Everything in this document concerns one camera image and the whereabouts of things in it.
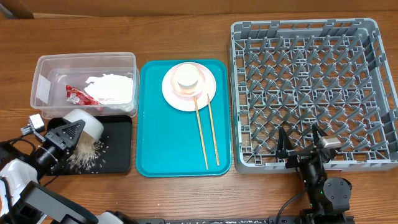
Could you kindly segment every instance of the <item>wooden chopstick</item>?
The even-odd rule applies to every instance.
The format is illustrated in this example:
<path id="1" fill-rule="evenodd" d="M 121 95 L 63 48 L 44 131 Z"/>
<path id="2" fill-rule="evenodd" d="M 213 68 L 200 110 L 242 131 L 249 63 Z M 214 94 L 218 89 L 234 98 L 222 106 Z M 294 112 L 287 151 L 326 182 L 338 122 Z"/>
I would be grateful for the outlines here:
<path id="1" fill-rule="evenodd" d="M 214 151 L 216 152 L 217 165 L 219 166 L 219 165 L 220 165 L 220 160 L 218 159 L 216 132 L 214 131 L 213 113 L 211 112 L 211 105 L 210 105 L 210 97 L 209 97 L 209 94 L 207 94 L 207 103 L 208 103 L 208 105 L 209 105 L 211 132 L 213 133 L 213 142 L 214 142 Z"/>
<path id="2" fill-rule="evenodd" d="M 199 125 L 199 132 L 200 132 L 200 140 L 201 140 L 201 147 L 202 147 L 202 149 L 203 149 L 203 156 L 205 157 L 206 170 L 208 170 L 209 167 L 208 167 L 208 165 L 207 165 L 207 156 L 206 156 L 206 149 L 205 149 L 205 141 L 203 140 L 203 133 L 202 133 L 202 131 L 201 131 L 201 123 L 200 123 L 200 116 L 199 116 L 197 98 L 194 97 L 193 100 L 194 100 L 194 102 L 195 102 L 195 109 L 196 109 L 196 111 L 197 111 L 198 125 Z"/>

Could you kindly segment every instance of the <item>pink plate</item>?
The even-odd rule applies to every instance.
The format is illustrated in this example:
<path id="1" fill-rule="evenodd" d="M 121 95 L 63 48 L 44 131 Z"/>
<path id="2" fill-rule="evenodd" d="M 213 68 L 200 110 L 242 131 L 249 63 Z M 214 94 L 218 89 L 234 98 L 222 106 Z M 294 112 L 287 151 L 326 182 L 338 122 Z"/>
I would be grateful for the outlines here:
<path id="1" fill-rule="evenodd" d="M 197 69 L 201 70 L 205 75 L 205 84 L 203 85 L 202 91 L 196 95 L 198 109 L 202 109 L 207 105 L 207 94 L 209 94 L 210 101 L 213 99 L 216 94 L 216 80 L 212 74 L 212 72 L 206 68 L 205 66 L 195 63 L 195 62 L 184 62 L 180 63 L 174 67 L 172 67 L 164 76 L 162 82 L 162 93 L 163 97 L 169 103 L 170 106 L 174 107 L 180 111 L 195 111 L 195 103 L 193 101 L 194 96 L 184 97 L 177 95 L 170 84 L 171 77 L 173 75 L 173 71 L 180 65 L 185 63 L 196 66 Z"/>

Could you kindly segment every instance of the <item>dish rack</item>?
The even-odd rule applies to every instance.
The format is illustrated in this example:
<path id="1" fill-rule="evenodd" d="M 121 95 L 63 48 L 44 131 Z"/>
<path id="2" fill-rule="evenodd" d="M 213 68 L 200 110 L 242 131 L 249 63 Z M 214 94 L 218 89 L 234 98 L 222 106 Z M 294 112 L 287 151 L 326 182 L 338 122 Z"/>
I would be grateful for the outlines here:
<path id="1" fill-rule="evenodd" d="M 239 172 L 293 172 L 275 158 L 278 128 L 302 151 L 313 123 L 342 142 L 326 169 L 398 166 L 398 98 L 376 21 L 235 22 L 229 57 Z"/>

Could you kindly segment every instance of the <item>red packet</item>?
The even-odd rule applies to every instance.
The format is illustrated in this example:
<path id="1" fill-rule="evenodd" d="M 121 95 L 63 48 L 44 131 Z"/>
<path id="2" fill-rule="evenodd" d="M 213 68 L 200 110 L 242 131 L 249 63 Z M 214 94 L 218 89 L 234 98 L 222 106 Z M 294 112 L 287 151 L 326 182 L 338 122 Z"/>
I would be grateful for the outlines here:
<path id="1" fill-rule="evenodd" d="M 100 103 L 94 98 L 92 98 L 89 94 L 84 91 L 79 90 L 73 86 L 67 85 L 67 101 L 76 104 L 76 105 L 99 105 Z M 102 111 L 102 107 L 96 108 L 99 111 Z"/>

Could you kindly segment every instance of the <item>wooden table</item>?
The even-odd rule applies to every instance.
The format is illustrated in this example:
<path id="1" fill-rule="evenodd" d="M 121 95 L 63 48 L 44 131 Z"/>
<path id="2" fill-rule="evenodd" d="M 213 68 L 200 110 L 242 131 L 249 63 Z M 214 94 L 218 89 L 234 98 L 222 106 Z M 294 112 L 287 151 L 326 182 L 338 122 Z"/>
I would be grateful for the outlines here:
<path id="1" fill-rule="evenodd" d="M 157 59 L 217 58 L 227 64 L 235 21 L 372 17 L 377 20 L 395 85 L 398 86 L 398 13 L 323 12 L 222 16 L 103 17 L 0 21 L 1 140 L 20 135 L 30 107 L 30 88 L 42 55 L 134 52 L 141 68 Z M 137 118 L 134 118 L 136 133 Z M 242 175 L 234 166 L 221 177 L 149 179 L 135 168 L 125 175 L 59 177 L 49 188 L 95 214 L 119 210 L 134 218 L 261 218 L 275 215 L 302 190 L 295 174 Z M 329 172 L 353 184 L 350 201 L 356 223 L 397 223 L 398 169 L 389 172 Z M 306 197 L 284 214 L 308 208 Z"/>

